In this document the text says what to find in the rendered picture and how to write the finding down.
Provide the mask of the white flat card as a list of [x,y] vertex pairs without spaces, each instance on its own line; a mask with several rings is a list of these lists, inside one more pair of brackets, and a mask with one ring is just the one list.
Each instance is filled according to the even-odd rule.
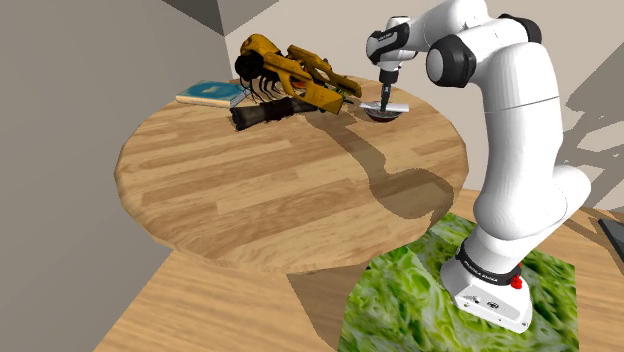
[[392,112],[392,113],[404,113],[409,111],[409,105],[403,103],[387,103],[385,107],[382,107],[380,101],[373,102],[361,102],[360,107],[365,110],[371,110],[373,112]]

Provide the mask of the dark red bowl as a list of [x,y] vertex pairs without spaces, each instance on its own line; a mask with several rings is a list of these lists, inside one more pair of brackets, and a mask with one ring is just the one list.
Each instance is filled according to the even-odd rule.
[[378,122],[389,122],[398,118],[402,113],[392,113],[392,112],[373,112],[371,110],[365,110],[364,112],[374,121]]

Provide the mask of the blue book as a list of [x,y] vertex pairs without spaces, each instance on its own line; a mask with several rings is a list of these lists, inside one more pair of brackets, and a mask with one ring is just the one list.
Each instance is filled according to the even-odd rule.
[[183,104],[219,108],[234,108],[250,94],[250,90],[238,83],[200,81],[176,95]]

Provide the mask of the yellow and black toy gun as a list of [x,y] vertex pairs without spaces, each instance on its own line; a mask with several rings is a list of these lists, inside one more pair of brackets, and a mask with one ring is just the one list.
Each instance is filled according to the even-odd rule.
[[362,96],[359,83],[335,73],[317,54],[295,45],[282,53],[261,34],[242,43],[235,72],[257,102],[230,110],[238,131],[305,112],[337,114],[350,97]]

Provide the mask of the green patterned robot stand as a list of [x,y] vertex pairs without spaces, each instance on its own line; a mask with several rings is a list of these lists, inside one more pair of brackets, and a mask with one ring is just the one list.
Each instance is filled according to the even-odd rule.
[[348,297],[338,352],[580,352],[575,268],[538,250],[522,262],[533,302],[526,332],[453,304],[440,267],[474,226],[448,213],[417,241],[374,258]]

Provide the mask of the round wooden table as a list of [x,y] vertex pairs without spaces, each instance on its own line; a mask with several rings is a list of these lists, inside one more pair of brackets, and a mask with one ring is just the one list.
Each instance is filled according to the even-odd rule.
[[418,239],[457,200],[466,146],[426,101],[380,123],[350,98],[237,131],[222,108],[171,102],[123,145],[123,208],[211,265],[284,274],[351,266]]

